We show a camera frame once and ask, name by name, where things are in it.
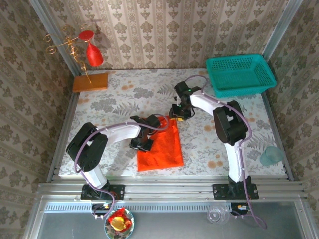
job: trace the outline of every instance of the plate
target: plate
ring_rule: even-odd
[[[131,234],[134,230],[134,217],[129,210],[125,209],[125,215],[128,217],[128,219],[131,220],[132,225],[131,225],[130,229],[128,229],[127,231],[125,231],[123,233],[117,232],[114,230],[114,228],[111,226],[111,224],[108,221],[108,218],[116,211],[117,210],[111,211],[105,220],[105,225],[104,225],[105,234],[109,239],[127,239],[131,236]]]

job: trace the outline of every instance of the floral table surface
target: floral table surface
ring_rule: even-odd
[[[107,90],[81,92],[75,111],[68,143],[86,122],[102,127],[124,122],[130,116],[148,117],[159,113],[168,115],[173,104],[174,86],[195,74],[208,76],[206,69],[152,69],[107,71]],[[188,82],[190,87],[202,86],[201,77]],[[211,83],[206,91],[214,95]],[[263,166],[259,157],[267,146],[276,146],[274,135],[261,95],[223,98],[237,100],[253,130],[252,139],[245,144],[245,159],[250,175],[285,175],[282,163]],[[106,175],[228,175],[229,165],[225,146],[215,132],[213,117],[195,109],[195,116],[178,121],[184,166],[164,170],[137,172],[136,151],[129,148],[130,140],[108,145],[100,165]],[[75,176],[73,161],[65,153],[59,176]]]

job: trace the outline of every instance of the wooden block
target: wooden block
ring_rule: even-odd
[[[73,92],[81,91],[95,91],[95,90],[105,90],[108,86],[108,73],[89,75],[89,79],[86,75],[76,76],[73,83]]]

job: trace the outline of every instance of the orange cloth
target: orange cloth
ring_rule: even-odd
[[[159,117],[165,127],[166,120]],[[177,123],[169,119],[169,128],[165,132],[158,131],[150,139],[154,140],[150,152],[138,151],[138,172],[184,166]]]

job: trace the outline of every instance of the green basket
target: green basket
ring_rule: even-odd
[[[209,58],[207,71],[216,97],[243,96],[263,93],[277,82],[260,54]]]

